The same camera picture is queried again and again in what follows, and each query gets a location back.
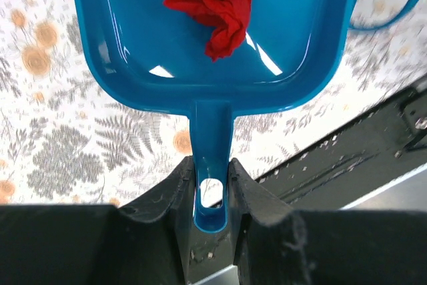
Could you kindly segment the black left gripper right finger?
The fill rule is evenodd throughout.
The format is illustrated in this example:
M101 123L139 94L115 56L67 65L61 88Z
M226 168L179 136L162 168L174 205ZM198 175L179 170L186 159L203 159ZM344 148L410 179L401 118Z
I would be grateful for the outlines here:
M240 284L425 284L426 214L295 210L228 167L229 221Z

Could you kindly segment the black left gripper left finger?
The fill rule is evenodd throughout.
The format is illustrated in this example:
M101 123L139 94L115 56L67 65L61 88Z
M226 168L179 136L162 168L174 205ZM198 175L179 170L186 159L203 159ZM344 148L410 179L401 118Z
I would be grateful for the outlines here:
M185 284L195 170L112 205L1 207L2 284Z

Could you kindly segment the blue plastic dustpan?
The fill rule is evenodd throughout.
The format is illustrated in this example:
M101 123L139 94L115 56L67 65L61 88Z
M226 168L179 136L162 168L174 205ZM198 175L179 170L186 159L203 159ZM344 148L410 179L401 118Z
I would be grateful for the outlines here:
M163 0L75 0L88 68L113 99L189 119L198 182L227 181L234 119L298 107L335 74L355 0L253 0L233 55Z

